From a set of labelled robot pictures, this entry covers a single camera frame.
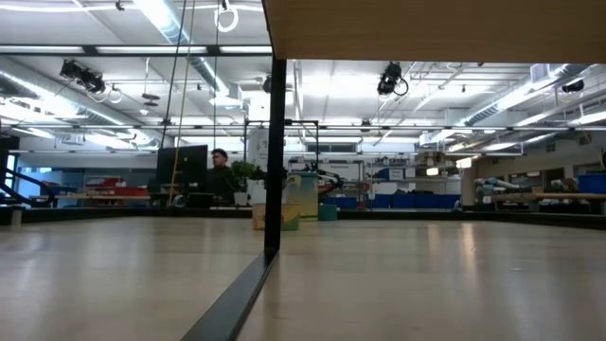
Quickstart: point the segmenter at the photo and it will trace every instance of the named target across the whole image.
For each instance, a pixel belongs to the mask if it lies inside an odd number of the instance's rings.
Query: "wall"
[[[599,162],[598,155],[602,148],[606,147],[606,136],[593,133],[594,146],[579,145],[574,140],[556,141],[556,150],[552,153],[545,151],[545,145],[541,144],[536,149],[531,149],[526,156],[515,159],[499,159],[497,164],[492,164],[492,159],[481,159],[478,161],[478,176],[491,177],[510,175],[526,171],[546,171],[564,168],[565,177],[574,176],[574,167],[578,165],[594,164]]]

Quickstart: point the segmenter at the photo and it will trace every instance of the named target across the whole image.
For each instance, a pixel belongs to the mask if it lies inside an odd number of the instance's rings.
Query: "man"
[[[206,187],[211,193],[221,197],[226,202],[234,202],[234,192],[238,191],[234,172],[225,165],[227,153],[222,149],[210,152],[212,154],[213,169],[208,170]]]

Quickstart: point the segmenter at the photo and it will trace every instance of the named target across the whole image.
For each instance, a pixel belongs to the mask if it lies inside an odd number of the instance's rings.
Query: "ceiling light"
[[[0,45],[0,53],[64,53],[83,54],[81,46]]]
[[[427,175],[435,176],[439,174],[439,170],[437,168],[427,169]]]
[[[535,115],[533,117],[529,117],[527,119],[519,121],[518,123],[515,124],[515,126],[516,127],[523,127],[523,126],[528,125],[528,124],[536,123],[536,122],[542,120],[545,117],[547,117],[546,114],[538,114],[538,115]]]
[[[181,45],[177,49],[177,46],[98,46],[97,52],[99,54],[174,54],[181,53],[186,54],[187,51],[192,54],[206,53],[207,49],[205,46],[187,46]]]
[[[514,142],[495,143],[493,145],[490,145],[490,146],[486,147],[484,150],[485,151],[500,151],[500,150],[503,150],[505,148],[512,147],[514,145],[515,145]]]
[[[568,122],[568,125],[583,125],[601,121],[602,119],[606,119],[606,112],[585,115],[584,117],[577,118]]]
[[[242,101],[238,99],[232,99],[227,96],[219,96],[209,100],[210,104],[222,106],[222,107],[242,107]]]
[[[125,149],[125,148],[132,147],[130,143],[124,142],[120,139],[113,138],[110,136],[105,136],[105,135],[87,135],[86,140],[91,141],[93,143],[97,143],[101,146],[106,146],[106,147],[116,148],[116,149]]]
[[[220,46],[222,53],[272,53],[271,46]]]
[[[535,143],[535,142],[539,142],[543,139],[546,139],[550,136],[553,136],[554,134],[545,134],[545,135],[540,135],[540,136],[536,136],[536,137],[532,137],[529,140],[526,141],[526,143]]]
[[[456,161],[456,167],[460,169],[467,169],[472,167],[472,158],[466,157]]]
[[[55,136],[42,131],[40,129],[36,129],[36,128],[29,128],[27,130],[25,129],[19,129],[19,128],[12,128],[12,130],[19,132],[19,133],[25,133],[25,134],[30,134],[30,135],[36,135],[38,137],[43,137],[43,138],[55,138]]]

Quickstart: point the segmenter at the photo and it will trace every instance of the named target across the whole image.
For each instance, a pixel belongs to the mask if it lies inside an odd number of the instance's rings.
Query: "desk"
[[[496,194],[491,196],[494,203],[498,202],[514,202],[514,203],[528,203],[528,209],[532,211],[539,211],[539,201],[543,199],[570,199],[570,200],[587,200],[595,202],[606,202],[606,194],[593,194],[593,193],[509,193],[509,194]]]
[[[47,195],[30,195],[31,200],[46,200]],[[88,195],[88,194],[73,194],[73,195],[55,195],[55,200],[52,203],[53,207],[57,207],[60,199],[76,199],[76,200],[146,200],[149,201],[149,195]]]

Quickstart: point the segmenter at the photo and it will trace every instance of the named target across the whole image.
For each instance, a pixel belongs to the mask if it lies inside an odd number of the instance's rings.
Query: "metal ring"
[[[232,12],[234,14],[234,20],[231,22],[230,26],[223,27],[221,25],[221,23],[219,22],[219,16],[226,12]],[[217,29],[220,32],[226,33],[226,32],[233,30],[238,25],[239,20],[240,20],[240,17],[238,16],[237,9],[221,9],[221,10],[215,9],[215,25],[217,26]]]

